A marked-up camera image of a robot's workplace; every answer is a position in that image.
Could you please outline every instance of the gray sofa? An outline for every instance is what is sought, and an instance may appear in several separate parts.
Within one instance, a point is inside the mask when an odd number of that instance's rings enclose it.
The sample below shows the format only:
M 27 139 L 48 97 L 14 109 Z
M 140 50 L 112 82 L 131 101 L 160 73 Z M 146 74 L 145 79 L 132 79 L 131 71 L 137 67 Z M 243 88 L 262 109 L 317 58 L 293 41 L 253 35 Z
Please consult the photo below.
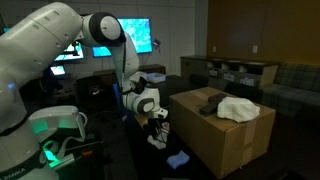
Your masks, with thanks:
M 274 84 L 262 88 L 262 104 L 295 117 L 303 107 L 320 107 L 320 66 L 280 64 Z

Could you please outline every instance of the cardboard box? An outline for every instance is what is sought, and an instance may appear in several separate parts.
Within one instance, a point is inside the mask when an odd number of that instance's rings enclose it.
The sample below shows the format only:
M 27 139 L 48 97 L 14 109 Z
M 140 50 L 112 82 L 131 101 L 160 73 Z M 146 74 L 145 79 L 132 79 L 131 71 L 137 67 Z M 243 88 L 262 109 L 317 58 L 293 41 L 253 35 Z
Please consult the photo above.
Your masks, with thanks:
M 172 130 L 221 179 L 267 152 L 275 110 L 256 104 L 260 115 L 246 123 L 216 114 L 202 116 L 199 108 L 218 93 L 206 87 L 170 96 L 170 122 Z

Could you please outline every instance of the floor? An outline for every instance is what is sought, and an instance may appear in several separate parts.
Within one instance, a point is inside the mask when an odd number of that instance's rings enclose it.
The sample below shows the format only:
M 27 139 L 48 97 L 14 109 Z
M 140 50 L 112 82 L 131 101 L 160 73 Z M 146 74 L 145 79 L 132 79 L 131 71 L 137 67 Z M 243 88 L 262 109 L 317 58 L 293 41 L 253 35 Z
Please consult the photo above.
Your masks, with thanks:
M 320 179 L 320 131 L 317 126 L 306 122 L 278 115 L 268 153 L 225 179 L 277 179 L 277 174 L 281 175 L 288 170 L 308 180 Z M 125 122 L 125 131 L 139 179 L 216 179 L 178 137 L 172 137 L 171 144 L 165 150 L 158 150 L 146 142 L 146 134 L 135 122 Z M 172 170 L 165 160 L 180 150 L 189 154 L 191 160 L 181 168 Z
M 172 178 L 215 180 L 205 165 L 172 133 L 166 149 L 158 150 L 146 140 L 148 133 L 132 118 L 114 113 L 89 114 L 89 132 L 98 132 L 104 141 L 105 180 L 165 180 Z M 225 180 L 279 179 L 275 175 L 293 170 L 308 180 L 320 179 L 320 131 L 312 115 L 289 119 L 277 115 L 268 153 L 228 175 Z M 183 150 L 190 161 L 172 170 L 166 159 Z

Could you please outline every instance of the computer monitor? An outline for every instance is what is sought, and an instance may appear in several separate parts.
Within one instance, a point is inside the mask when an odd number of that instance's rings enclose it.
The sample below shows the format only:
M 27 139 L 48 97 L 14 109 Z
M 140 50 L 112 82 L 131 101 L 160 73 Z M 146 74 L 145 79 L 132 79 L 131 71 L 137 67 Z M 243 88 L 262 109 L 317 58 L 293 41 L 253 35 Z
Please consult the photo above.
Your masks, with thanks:
M 92 47 L 92 54 L 95 58 L 111 56 L 109 49 L 104 46 Z
M 63 65 L 57 65 L 57 66 L 51 66 L 51 71 L 54 75 L 64 75 L 66 74 L 66 71 L 64 70 Z
M 123 30 L 132 38 L 137 53 L 152 52 L 151 26 L 149 18 L 119 18 Z M 93 47 L 93 57 L 107 57 L 111 53 L 106 47 Z
M 76 53 L 75 54 L 60 54 L 54 61 L 69 61 L 75 59 L 83 59 L 83 50 L 80 43 L 77 44 L 75 47 Z M 64 52 L 71 52 L 74 51 L 74 47 L 70 44 Z
M 10 28 L 3 28 L 3 32 L 8 32 Z

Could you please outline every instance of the dark fabric item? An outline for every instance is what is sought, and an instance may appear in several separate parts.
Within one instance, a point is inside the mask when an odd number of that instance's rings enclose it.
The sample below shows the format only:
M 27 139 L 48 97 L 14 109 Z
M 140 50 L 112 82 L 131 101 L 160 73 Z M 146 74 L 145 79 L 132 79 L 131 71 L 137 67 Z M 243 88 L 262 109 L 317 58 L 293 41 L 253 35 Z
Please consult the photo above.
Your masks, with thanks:
M 260 103 L 263 96 L 263 91 L 259 88 L 234 82 L 229 82 L 224 89 L 224 92 L 240 98 L 249 99 L 255 103 Z

